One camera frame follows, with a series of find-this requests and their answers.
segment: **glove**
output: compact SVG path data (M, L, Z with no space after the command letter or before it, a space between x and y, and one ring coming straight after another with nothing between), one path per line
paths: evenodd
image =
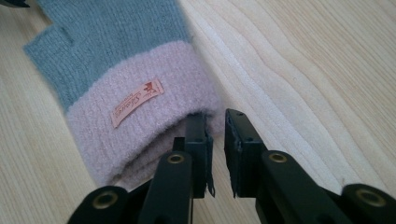
M221 100L175 0L38 3L53 24L24 50L57 92L98 185L130 189L149 178L174 137L184 134L189 114L204 113L208 131L221 132ZM144 90L158 95L114 124Z

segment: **fabric label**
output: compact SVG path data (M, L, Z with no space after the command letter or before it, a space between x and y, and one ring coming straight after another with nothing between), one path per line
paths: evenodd
M119 127L120 123L132 113L138 106L145 103L154 96L163 94L163 87L160 80L155 78L145 83L129 94L116 108L111 112L111 121L113 127Z

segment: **wooden table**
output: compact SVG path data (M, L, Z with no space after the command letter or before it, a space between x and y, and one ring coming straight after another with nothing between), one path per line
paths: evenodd
M50 24L0 7L0 223L65 223L96 189L55 94L21 47ZM225 105L326 189L361 182L396 197L396 1L180 0ZM215 143L217 197L194 223L259 223L234 199Z

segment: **wood grain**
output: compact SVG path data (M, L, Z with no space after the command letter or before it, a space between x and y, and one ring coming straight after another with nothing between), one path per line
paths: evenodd
M227 107L326 189L396 197L396 2L180 0ZM35 2L0 6L0 223L65 223L93 184L56 95L22 51L50 24ZM217 197L194 223L259 223L234 199L218 136Z

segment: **teal knit fabric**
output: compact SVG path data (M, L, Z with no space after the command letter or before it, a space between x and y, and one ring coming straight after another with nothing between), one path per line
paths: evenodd
M54 23L24 50L66 112L120 61L167 42L189 41L174 0L38 2Z

